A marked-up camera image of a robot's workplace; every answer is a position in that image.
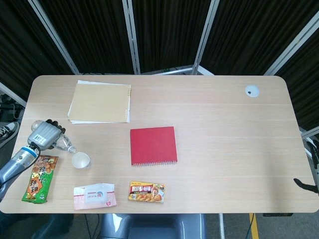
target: plastic water bottle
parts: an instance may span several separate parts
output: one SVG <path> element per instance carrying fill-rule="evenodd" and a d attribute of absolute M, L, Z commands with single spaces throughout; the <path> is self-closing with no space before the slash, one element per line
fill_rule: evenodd
<path fill-rule="evenodd" d="M 32 132 L 35 131 L 36 128 L 38 128 L 38 126 L 43 122 L 43 120 L 36 120 L 35 122 L 33 122 L 33 124 L 31 125 L 31 130 Z"/>
<path fill-rule="evenodd" d="M 52 146 L 60 150 L 68 151 L 69 153 L 76 153 L 76 148 L 72 145 L 71 140 L 64 134 L 61 134 Z"/>

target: small white cup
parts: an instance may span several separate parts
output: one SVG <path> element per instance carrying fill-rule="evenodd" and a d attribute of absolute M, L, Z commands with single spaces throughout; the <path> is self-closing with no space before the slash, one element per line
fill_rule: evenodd
<path fill-rule="evenodd" d="M 76 168 L 90 168 L 92 162 L 86 153 L 77 152 L 72 157 L 72 165 Z"/>

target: black curtain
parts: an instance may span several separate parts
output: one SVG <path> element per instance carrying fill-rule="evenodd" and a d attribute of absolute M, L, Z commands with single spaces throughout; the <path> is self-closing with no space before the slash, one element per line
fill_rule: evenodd
<path fill-rule="evenodd" d="M 134 73 L 121 0 L 40 3 L 81 73 Z"/>
<path fill-rule="evenodd" d="M 318 0 L 221 0 L 200 64 L 216 75 L 263 75 L 318 10 Z"/>
<path fill-rule="evenodd" d="M 0 81 L 27 100 L 40 75 L 72 74 L 26 0 L 0 1 Z"/>
<path fill-rule="evenodd" d="M 210 0 L 133 0 L 141 72 L 194 63 Z"/>
<path fill-rule="evenodd" d="M 319 30 L 276 75 L 287 83 L 299 126 L 319 126 Z"/>

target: sneaker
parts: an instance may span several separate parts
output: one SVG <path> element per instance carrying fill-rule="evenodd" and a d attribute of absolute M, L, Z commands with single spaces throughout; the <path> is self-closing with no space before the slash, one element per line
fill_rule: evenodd
<path fill-rule="evenodd" d="M 16 136 L 19 127 L 18 122 L 12 122 L 0 128 L 0 148 Z"/>

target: spiral notebook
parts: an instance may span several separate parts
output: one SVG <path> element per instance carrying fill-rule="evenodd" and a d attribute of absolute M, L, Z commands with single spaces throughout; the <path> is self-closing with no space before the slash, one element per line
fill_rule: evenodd
<path fill-rule="evenodd" d="M 131 164 L 133 166 L 177 162 L 174 127 L 131 130 Z"/>

